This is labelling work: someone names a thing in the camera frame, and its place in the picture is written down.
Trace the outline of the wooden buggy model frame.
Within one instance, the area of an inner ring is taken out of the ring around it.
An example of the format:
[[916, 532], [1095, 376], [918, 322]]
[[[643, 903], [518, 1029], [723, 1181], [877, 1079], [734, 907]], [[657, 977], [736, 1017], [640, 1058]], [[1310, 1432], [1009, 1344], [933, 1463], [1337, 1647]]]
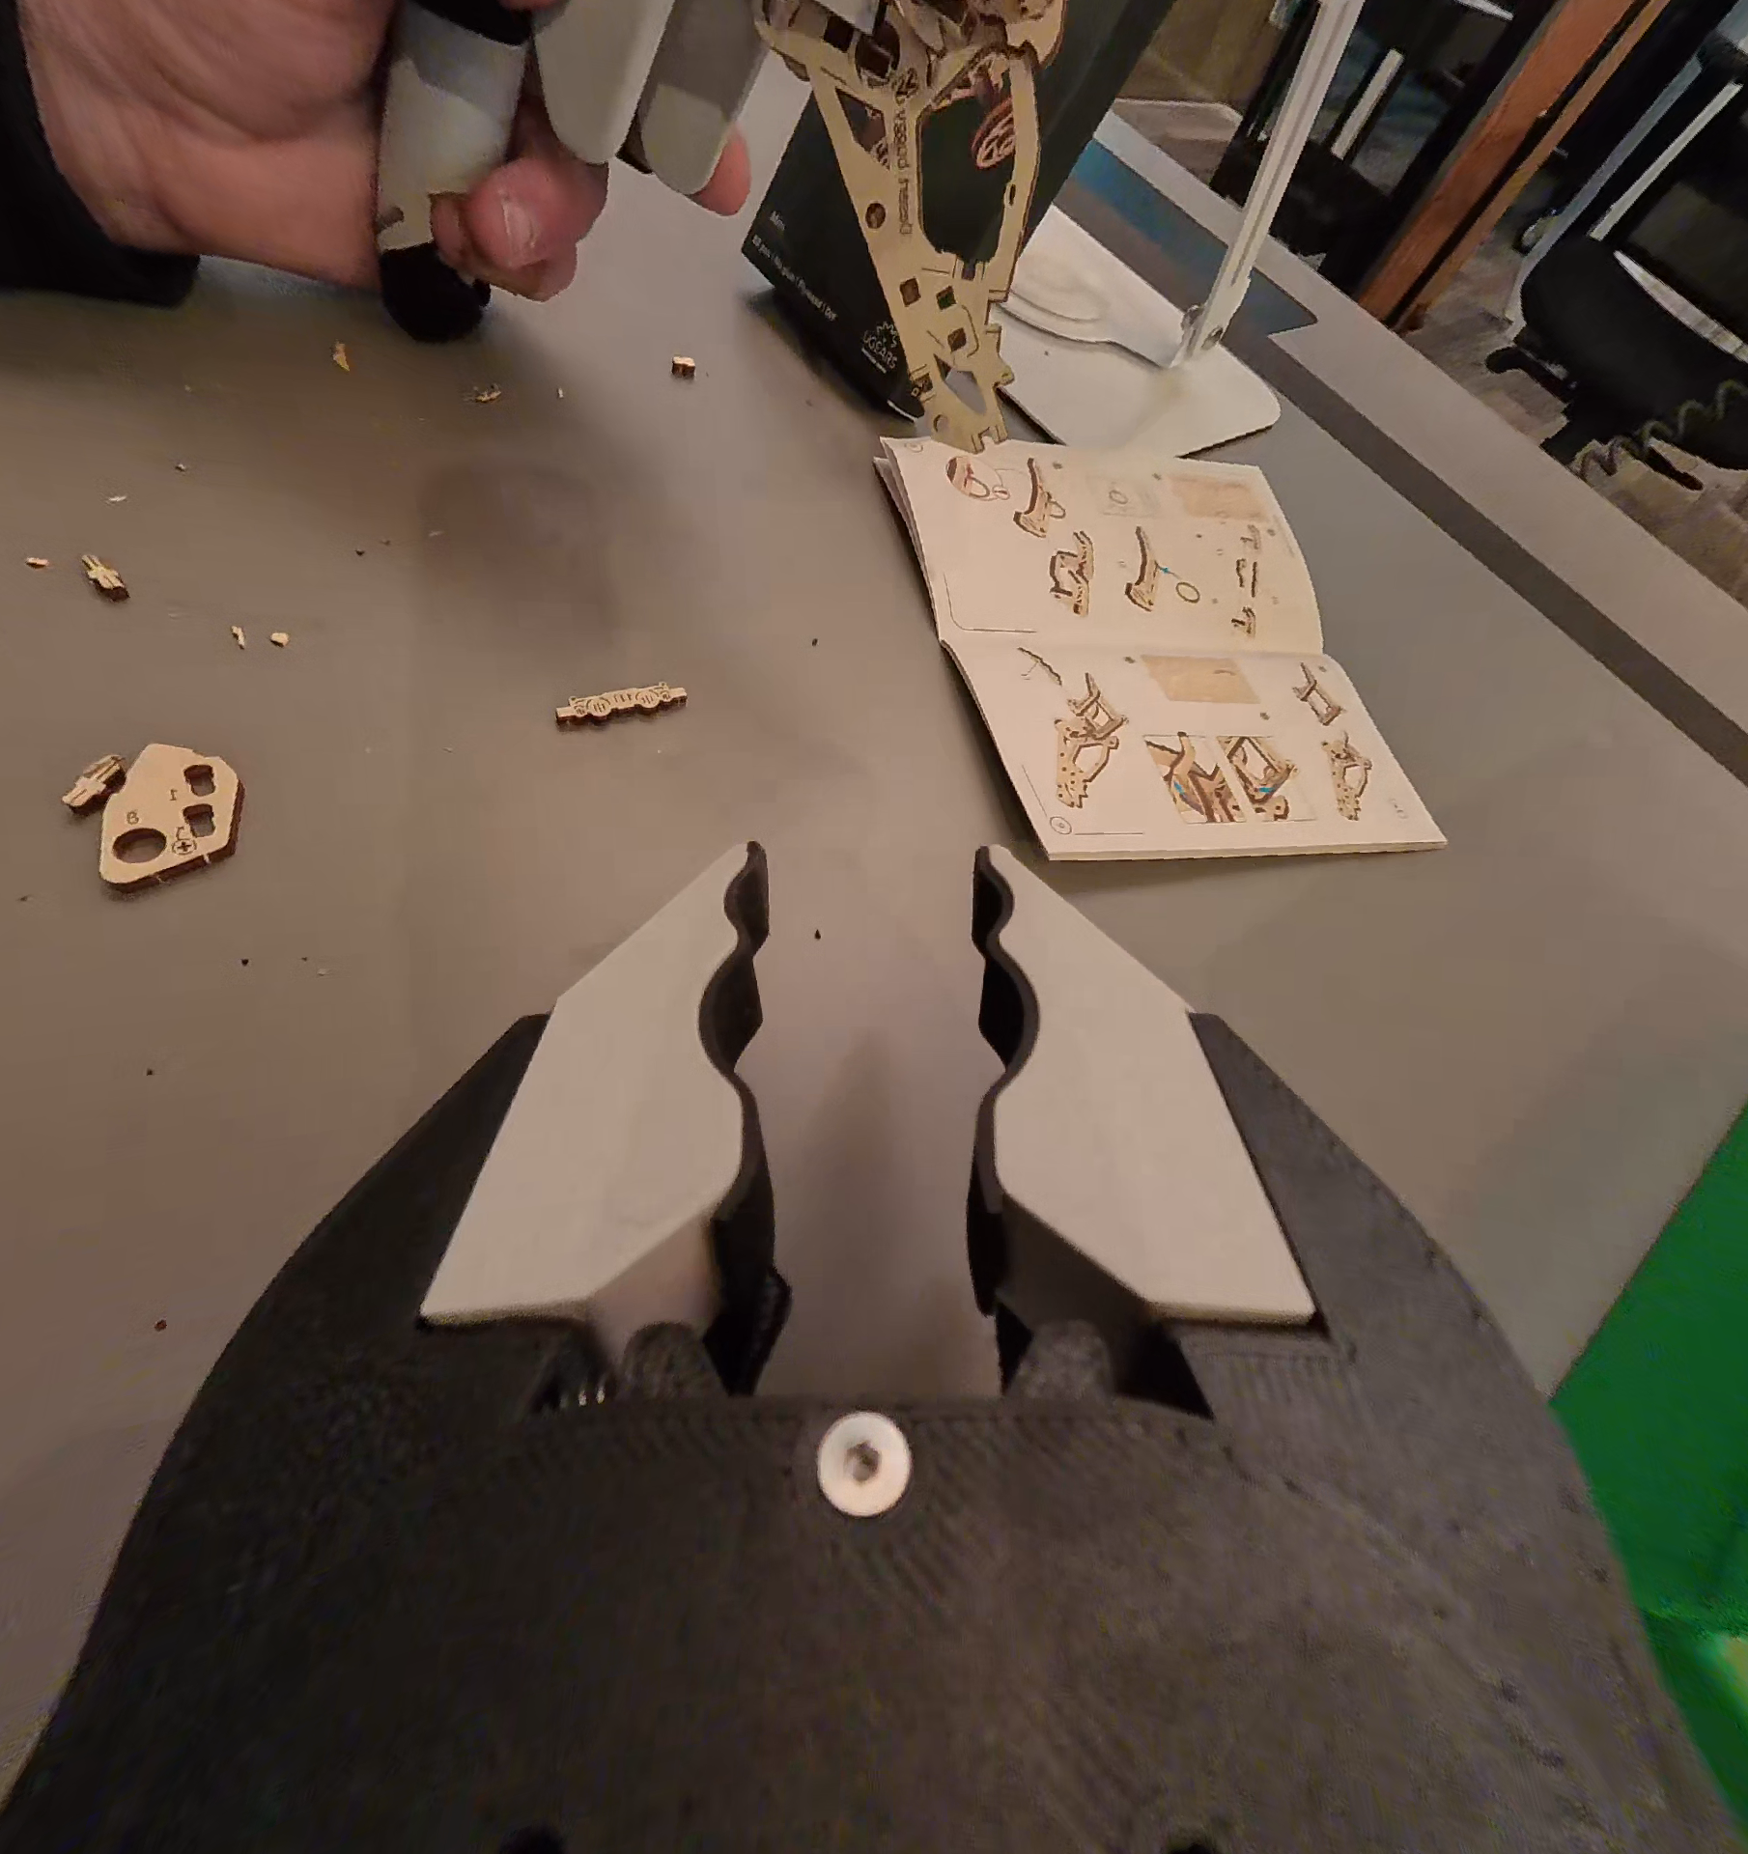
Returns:
[[862, 225], [918, 418], [943, 445], [1007, 438], [997, 308], [1012, 289], [1041, 156], [1038, 79], [1065, 1], [752, 3], [808, 80]]

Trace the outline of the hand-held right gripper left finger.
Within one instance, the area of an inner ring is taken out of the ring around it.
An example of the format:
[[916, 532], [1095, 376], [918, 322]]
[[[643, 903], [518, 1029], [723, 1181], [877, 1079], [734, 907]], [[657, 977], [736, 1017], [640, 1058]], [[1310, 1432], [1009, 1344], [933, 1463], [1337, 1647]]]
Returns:
[[437, 1328], [564, 1322], [618, 1365], [688, 1328], [757, 1388], [792, 1309], [740, 1062], [763, 1023], [769, 857], [730, 845], [562, 990], [423, 1295]]

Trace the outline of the green panel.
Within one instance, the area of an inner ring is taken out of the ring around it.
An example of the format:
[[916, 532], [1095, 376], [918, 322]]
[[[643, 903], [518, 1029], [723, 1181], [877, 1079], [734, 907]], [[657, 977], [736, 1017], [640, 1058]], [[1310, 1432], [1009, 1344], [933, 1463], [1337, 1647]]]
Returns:
[[1748, 1844], [1748, 1100], [1553, 1407]]

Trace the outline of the dark model kit box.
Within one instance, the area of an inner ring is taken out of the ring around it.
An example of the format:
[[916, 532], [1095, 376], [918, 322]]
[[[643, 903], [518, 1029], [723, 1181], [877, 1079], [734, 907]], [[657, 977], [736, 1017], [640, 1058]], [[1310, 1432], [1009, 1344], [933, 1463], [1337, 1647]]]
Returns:
[[[1061, 46], [1038, 77], [1041, 154], [1020, 252], [1171, 11], [1171, 3], [1066, 7]], [[744, 254], [794, 324], [862, 395], [922, 422], [883, 287], [812, 88], [752, 218]]]

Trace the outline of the flat wooden plate part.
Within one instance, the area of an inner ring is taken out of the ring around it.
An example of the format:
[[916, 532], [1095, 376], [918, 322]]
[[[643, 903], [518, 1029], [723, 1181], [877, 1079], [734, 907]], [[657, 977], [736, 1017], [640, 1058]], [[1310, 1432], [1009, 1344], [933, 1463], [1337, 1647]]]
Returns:
[[228, 859], [238, 847], [244, 783], [220, 754], [149, 743], [101, 811], [99, 876], [136, 892]]

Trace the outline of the brown wooden beam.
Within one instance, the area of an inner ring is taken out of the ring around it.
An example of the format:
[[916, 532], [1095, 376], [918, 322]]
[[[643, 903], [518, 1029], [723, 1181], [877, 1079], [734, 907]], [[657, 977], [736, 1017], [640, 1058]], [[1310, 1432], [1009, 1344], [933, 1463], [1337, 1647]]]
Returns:
[[1420, 326], [1667, 9], [1551, 3], [1360, 283], [1358, 306], [1395, 330]]

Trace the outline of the black office chair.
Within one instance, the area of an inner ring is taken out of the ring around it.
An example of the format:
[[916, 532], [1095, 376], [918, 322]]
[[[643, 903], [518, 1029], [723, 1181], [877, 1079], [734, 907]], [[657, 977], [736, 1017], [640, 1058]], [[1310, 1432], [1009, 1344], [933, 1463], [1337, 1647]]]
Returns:
[[1696, 490], [1671, 451], [1748, 471], [1748, 359], [1681, 320], [1590, 237], [1555, 243], [1518, 289], [1518, 330], [1484, 366], [1561, 407], [1542, 449], [1584, 478], [1636, 459]]

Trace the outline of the small long wooden part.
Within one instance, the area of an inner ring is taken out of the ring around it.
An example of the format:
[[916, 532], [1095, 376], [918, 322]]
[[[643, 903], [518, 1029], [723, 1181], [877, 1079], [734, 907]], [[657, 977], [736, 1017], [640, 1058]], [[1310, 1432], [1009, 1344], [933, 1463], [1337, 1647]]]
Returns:
[[674, 712], [688, 702], [690, 689], [682, 683], [630, 683], [568, 698], [555, 708], [555, 724], [562, 729], [605, 727], [611, 722]]

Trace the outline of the assembly instruction booklet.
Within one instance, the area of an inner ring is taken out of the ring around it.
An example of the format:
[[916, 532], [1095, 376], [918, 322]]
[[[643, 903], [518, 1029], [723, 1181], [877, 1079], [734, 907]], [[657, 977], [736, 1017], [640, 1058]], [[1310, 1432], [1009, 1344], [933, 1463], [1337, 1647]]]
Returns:
[[875, 471], [1049, 861], [1445, 845], [1258, 467], [889, 436]]

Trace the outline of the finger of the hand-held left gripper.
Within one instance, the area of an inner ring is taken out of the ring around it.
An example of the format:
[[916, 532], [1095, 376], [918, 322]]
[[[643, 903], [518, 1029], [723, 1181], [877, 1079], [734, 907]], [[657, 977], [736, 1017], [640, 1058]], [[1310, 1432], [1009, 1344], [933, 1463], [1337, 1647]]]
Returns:
[[537, 82], [553, 133], [611, 164], [645, 92], [672, 1], [557, 1], [533, 15]]
[[647, 167], [682, 196], [717, 173], [767, 59], [756, 1], [676, 1], [634, 125]]

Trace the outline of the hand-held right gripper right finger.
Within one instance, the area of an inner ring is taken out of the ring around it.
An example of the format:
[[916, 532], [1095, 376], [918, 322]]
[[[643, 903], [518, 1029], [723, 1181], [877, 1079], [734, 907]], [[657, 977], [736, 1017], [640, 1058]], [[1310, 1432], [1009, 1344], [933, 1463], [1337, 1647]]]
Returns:
[[1005, 845], [972, 870], [978, 1025], [970, 1276], [1001, 1384], [1082, 1326], [1107, 1382], [1194, 1394], [1177, 1326], [1316, 1332], [1320, 1311], [1192, 1007]]

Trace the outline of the person's left hand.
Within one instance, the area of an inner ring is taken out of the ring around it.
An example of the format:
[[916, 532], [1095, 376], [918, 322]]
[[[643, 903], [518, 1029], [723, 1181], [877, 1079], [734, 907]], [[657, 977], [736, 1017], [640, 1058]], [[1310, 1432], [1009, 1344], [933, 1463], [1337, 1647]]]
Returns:
[[[377, 291], [379, 69], [396, 3], [31, 1], [20, 23], [49, 150], [143, 252]], [[431, 208], [443, 260], [530, 301], [572, 281], [609, 167], [528, 98], [508, 158]]]

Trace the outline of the white document stand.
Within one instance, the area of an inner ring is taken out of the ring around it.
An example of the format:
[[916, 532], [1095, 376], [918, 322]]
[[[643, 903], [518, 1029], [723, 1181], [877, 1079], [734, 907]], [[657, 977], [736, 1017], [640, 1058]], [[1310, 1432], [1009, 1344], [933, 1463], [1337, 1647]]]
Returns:
[[1262, 247], [1362, 11], [1320, 3], [1238, 227], [1204, 303], [1179, 308], [1053, 206], [1001, 305], [1003, 393], [1053, 440], [1194, 455], [1269, 430], [1275, 391], [1227, 347]]

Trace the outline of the person's left forearm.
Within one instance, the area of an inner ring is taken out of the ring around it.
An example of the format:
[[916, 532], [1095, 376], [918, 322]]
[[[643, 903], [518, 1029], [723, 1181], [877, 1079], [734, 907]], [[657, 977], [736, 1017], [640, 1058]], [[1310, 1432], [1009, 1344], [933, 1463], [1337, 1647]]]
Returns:
[[180, 305], [197, 256], [114, 243], [56, 164], [16, 1], [0, 1], [0, 291]]

